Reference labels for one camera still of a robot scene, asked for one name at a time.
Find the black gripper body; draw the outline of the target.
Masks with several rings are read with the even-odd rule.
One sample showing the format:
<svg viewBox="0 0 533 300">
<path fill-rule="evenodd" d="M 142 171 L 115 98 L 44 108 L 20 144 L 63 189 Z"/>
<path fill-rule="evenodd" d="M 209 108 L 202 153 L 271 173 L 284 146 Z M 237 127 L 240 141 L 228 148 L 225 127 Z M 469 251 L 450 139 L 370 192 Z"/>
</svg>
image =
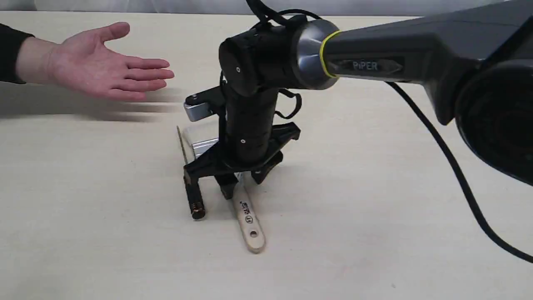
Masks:
<svg viewBox="0 0 533 300">
<path fill-rule="evenodd" d="M 293 122 L 274 125 L 278 95 L 295 97 L 300 108 L 299 94 L 287 90 L 263 90 L 251 97 L 232 90 L 223 93 L 225 107 L 217 115 L 218 142 L 184 166 L 184 175 L 192 184 L 204 177 L 259 169 L 289 141 L 300 137 L 300 128 Z"/>
</svg>

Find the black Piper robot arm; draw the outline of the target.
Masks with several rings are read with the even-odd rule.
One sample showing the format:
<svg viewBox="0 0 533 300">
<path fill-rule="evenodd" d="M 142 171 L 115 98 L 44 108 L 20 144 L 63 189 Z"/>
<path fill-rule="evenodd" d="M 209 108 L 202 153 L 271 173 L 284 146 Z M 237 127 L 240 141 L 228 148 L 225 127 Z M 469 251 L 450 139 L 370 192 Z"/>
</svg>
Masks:
<svg viewBox="0 0 533 300">
<path fill-rule="evenodd" d="M 200 178 L 215 177 L 227 199 L 236 173 L 263 182 L 300 134 L 294 123 L 274 125 L 278 95 L 342 77 L 423 86 L 438 121 L 455 120 L 476 156 L 532 184 L 531 0 L 346 31 L 305 11 L 286 19 L 259 0 L 248 5 L 259 22 L 219 46 L 219 86 L 185 101 L 191 121 L 219 116 L 218 141 L 184 166 L 190 204 L 202 201 Z"/>
</svg>

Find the open bare human hand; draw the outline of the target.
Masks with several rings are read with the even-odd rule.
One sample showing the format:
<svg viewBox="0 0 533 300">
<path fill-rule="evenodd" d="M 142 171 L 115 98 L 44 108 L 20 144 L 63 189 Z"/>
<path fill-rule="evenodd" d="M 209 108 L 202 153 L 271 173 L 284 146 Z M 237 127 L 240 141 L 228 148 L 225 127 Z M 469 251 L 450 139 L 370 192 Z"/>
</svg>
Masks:
<svg viewBox="0 0 533 300">
<path fill-rule="evenodd" d="M 126 37 L 127 22 L 77 33 L 61 43 L 27 38 L 18 51 L 16 76 L 26 83 L 55 85 L 98 98 L 144 101 L 174 77 L 164 59 L 117 53 L 105 42 Z"/>
</svg>

